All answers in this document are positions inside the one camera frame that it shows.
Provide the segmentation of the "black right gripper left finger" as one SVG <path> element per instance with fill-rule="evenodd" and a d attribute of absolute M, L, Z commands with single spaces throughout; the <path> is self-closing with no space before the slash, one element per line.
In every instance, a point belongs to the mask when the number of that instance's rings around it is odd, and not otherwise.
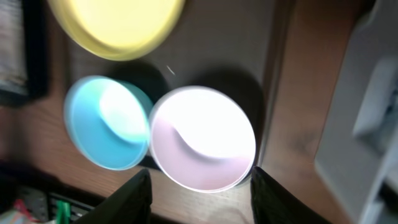
<path fill-rule="evenodd" d="M 150 172 L 140 170 L 117 191 L 75 224 L 150 223 L 152 184 Z"/>

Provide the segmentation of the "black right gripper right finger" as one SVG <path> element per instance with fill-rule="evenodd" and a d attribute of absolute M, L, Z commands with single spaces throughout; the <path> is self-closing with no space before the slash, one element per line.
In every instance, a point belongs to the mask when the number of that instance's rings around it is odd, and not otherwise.
<path fill-rule="evenodd" d="M 257 166 L 251 172 L 251 206 L 255 223 L 328 223 Z"/>

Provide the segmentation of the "light blue bowl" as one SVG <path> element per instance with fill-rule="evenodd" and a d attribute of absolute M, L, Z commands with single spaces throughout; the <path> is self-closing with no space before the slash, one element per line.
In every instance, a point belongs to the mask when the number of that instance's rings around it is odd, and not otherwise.
<path fill-rule="evenodd" d="M 137 86 L 104 76 L 88 76 L 69 89 L 64 121 L 76 148 L 92 163 L 126 170 L 145 157 L 153 102 Z"/>

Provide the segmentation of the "pink bowl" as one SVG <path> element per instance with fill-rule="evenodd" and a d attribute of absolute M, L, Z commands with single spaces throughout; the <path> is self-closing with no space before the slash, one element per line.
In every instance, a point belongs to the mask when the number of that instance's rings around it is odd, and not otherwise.
<path fill-rule="evenodd" d="M 249 118 L 230 97 L 204 86 L 185 86 L 154 105 L 150 153 L 178 185 L 218 193 L 237 186 L 249 174 L 256 138 Z"/>

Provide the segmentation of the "yellow plate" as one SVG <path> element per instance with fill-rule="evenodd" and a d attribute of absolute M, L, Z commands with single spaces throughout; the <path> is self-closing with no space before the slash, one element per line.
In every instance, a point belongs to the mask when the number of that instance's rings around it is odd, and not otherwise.
<path fill-rule="evenodd" d="M 49 0 L 63 30 L 85 50 L 127 61 L 157 48 L 177 24 L 184 0 Z"/>

